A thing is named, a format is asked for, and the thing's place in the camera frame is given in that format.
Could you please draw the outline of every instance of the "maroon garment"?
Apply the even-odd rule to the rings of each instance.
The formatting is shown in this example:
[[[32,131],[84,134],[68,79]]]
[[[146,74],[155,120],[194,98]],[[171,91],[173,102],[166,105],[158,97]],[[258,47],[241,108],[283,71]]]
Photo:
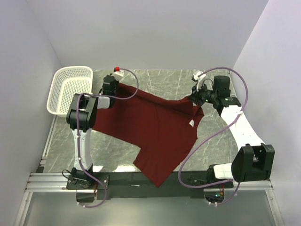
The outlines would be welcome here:
[[[135,90],[120,83],[117,96]],[[187,97],[164,100],[139,90],[129,100],[117,99],[111,109],[97,110],[93,129],[140,147],[134,165],[159,187],[188,155],[203,116]]]

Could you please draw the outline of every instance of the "perforated basket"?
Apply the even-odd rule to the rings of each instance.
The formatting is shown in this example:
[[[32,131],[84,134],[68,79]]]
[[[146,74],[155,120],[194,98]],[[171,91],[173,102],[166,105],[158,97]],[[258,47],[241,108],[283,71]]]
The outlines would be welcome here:
[[[75,93],[90,93],[93,71],[89,67],[74,66],[58,70],[52,80],[47,101],[47,110],[66,117]]]

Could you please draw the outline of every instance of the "gray wall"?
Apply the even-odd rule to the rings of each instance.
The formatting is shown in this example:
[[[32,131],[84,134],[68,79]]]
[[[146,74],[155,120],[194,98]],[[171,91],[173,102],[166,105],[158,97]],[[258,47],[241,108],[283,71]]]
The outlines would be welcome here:
[[[12,225],[52,115],[46,101],[61,67],[25,0],[0,0],[0,225]]]
[[[275,148],[272,171],[286,225],[300,225],[301,2],[269,0],[234,69],[246,79],[246,115],[265,143]],[[234,78],[239,97],[243,86]]]
[[[63,66],[230,66],[268,0],[28,0]]]

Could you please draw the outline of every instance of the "laundry basket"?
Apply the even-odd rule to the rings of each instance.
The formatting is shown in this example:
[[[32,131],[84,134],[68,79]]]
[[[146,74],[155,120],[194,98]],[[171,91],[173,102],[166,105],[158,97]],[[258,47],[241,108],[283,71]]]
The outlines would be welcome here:
[[[93,71],[89,67],[61,68],[53,77],[48,95],[47,110],[60,117],[66,117],[74,94],[90,93],[92,80]]]

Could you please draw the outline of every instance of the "plastic basket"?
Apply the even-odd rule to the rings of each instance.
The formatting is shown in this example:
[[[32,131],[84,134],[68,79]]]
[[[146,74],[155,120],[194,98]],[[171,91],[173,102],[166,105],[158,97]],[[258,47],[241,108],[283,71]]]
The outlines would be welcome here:
[[[47,110],[60,117],[66,117],[76,93],[92,91],[93,71],[89,67],[74,66],[58,70],[52,80],[47,101]]]

